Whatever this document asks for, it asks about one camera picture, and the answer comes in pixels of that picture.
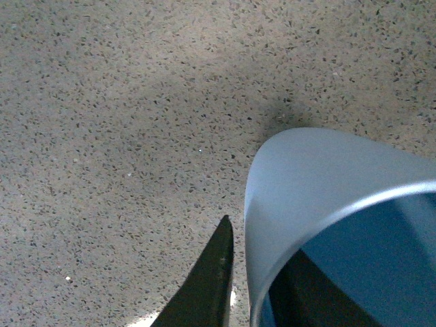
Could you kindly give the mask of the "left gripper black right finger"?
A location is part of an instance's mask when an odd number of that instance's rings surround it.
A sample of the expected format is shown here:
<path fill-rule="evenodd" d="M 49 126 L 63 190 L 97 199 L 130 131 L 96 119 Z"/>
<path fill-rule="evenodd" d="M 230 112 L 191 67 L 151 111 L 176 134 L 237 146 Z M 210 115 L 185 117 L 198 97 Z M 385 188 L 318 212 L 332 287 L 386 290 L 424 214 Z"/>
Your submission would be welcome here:
<path fill-rule="evenodd" d="M 378 322 L 297 251 L 269 289 L 277 326 L 377 326 Z"/>

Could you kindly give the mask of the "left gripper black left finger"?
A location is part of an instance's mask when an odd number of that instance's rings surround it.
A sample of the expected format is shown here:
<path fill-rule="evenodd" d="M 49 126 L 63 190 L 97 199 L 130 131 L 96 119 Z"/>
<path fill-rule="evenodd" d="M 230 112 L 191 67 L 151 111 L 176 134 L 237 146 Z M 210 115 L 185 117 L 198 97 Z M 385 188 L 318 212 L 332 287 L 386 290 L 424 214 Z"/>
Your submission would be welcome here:
<path fill-rule="evenodd" d="M 234 234 L 224 215 L 185 282 L 153 326 L 228 326 L 234 263 Z"/>

